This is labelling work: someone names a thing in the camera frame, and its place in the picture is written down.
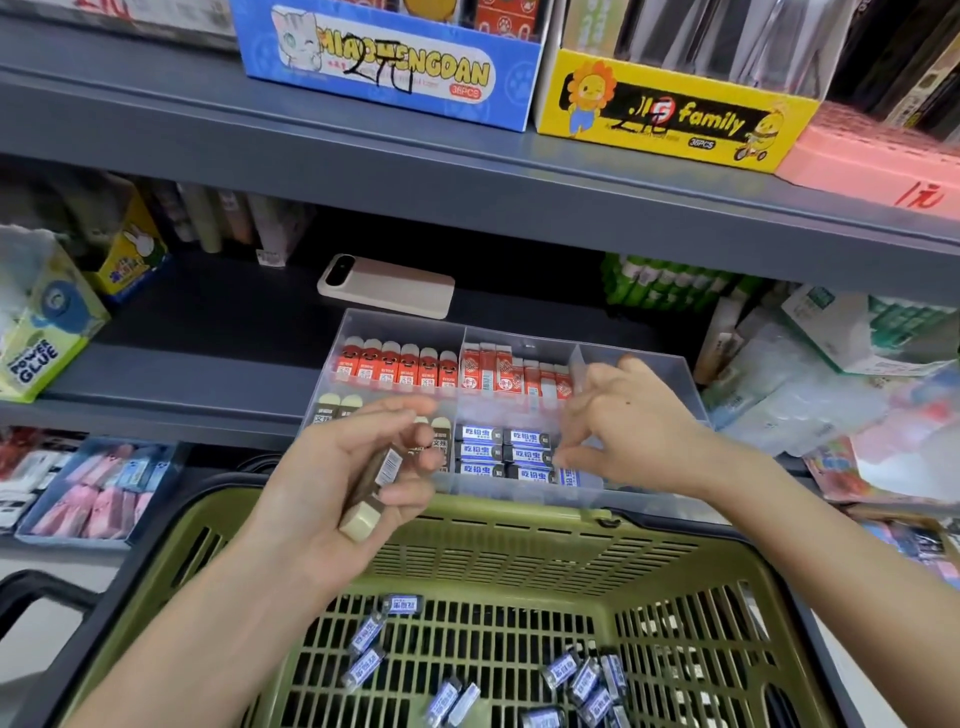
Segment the smartphone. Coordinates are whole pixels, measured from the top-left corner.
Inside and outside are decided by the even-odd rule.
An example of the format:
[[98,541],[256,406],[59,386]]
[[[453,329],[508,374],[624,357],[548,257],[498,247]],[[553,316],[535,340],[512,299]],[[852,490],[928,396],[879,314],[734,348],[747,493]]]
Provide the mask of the smartphone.
[[317,282],[321,296],[445,319],[453,278],[403,265],[340,253]]

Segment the basket handle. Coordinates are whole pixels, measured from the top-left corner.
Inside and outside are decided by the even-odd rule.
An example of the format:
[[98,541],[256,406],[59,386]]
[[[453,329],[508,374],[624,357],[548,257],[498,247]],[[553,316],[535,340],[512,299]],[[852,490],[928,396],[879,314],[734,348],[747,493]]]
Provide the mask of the basket handle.
[[27,607],[43,598],[76,609],[86,617],[97,605],[100,595],[46,571],[15,571],[0,581],[0,640],[7,636]]

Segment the cartoon character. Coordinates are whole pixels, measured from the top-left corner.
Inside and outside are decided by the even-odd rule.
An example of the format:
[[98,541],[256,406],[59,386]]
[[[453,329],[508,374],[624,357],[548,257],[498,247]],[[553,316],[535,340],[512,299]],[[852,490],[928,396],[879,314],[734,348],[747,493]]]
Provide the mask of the cartoon character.
[[319,71],[324,67],[323,49],[317,37],[317,16],[312,12],[270,11],[276,28],[280,60],[291,68]]
[[51,280],[40,295],[39,315],[33,317],[37,328],[56,327],[66,333],[86,336],[94,321],[86,301],[69,280]]
[[767,150],[777,141],[777,135],[783,128],[783,112],[774,109],[760,119],[754,130],[747,134],[747,143],[733,154],[733,158],[742,161],[747,157],[756,157],[757,161],[764,161]]
[[151,268],[155,268],[163,261],[165,252],[162,246],[157,245],[154,237],[148,232],[144,232],[136,225],[131,224],[128,231],[123,231],[123,236],[133,243],[137,254]]
[[415,17],[445,23],[457,10],[457,0],[403,0],[403,6]]
[[576,136],[593,126],[600,110],[613,98],[616,79],[613,69],[602,61],[586,62],[573,72],[566,85],[569,91],[570,135]]

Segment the blue cardboard box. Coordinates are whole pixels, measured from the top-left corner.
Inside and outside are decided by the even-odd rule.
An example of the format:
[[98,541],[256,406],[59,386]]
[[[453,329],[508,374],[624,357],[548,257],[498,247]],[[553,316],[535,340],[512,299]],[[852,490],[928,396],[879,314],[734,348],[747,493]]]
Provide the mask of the blue cardboard box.
[[542,41],[341,0],[287,1],[294,5],[231,3],[248,75],[515,132],[526,129]]

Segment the cartoon cat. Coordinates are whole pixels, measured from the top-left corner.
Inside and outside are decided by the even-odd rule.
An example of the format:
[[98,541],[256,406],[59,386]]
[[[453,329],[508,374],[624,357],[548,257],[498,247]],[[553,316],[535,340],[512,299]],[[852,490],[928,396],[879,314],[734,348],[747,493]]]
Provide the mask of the cartoon cat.
[[319,71],[324,67],[317,39],[317,16],[312,12],[270,12],[276,28],[280,60],[291,68]]

